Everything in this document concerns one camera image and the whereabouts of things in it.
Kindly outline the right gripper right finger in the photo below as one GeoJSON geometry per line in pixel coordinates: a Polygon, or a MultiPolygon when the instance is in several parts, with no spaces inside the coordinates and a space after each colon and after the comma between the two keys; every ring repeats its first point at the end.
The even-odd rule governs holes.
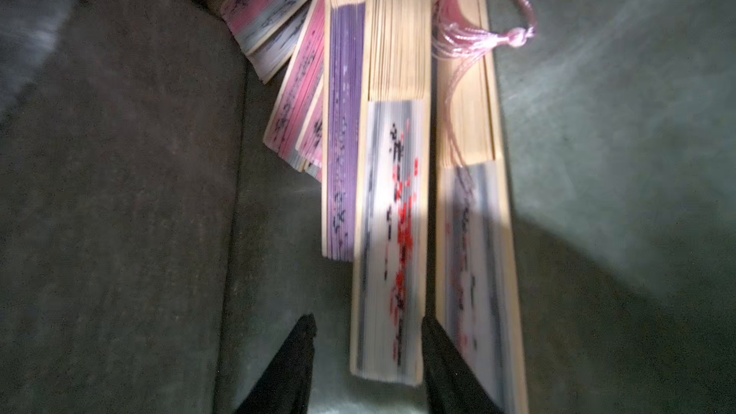
{"type": "Polygon", "coordinates": [[[422,321],[422,355],[429,413],[502,414],[431,315],[422,321]]]}

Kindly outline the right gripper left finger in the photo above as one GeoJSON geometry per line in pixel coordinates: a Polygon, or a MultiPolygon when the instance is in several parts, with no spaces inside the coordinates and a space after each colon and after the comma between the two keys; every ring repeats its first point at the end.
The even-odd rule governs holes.
{"type": "Polygon", "coordinates": [[[314,315],[301,316],[235,413],[307,413],[316,333],[314,315]]]}

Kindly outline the olive green tote bag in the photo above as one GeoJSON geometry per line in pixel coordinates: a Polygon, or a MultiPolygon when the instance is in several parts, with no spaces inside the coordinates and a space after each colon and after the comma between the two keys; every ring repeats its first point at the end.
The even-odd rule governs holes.
{"type": "MultiPolygon", "coordinates": [[[[534,413],[735,409],[735,0],[531,0],[496,52],[534,413]]],[[[421,413],[349,371],[352,270],[190,0],[1,0],[1,409],[231,413],[313,314],[312,413],[421,413]]]]}

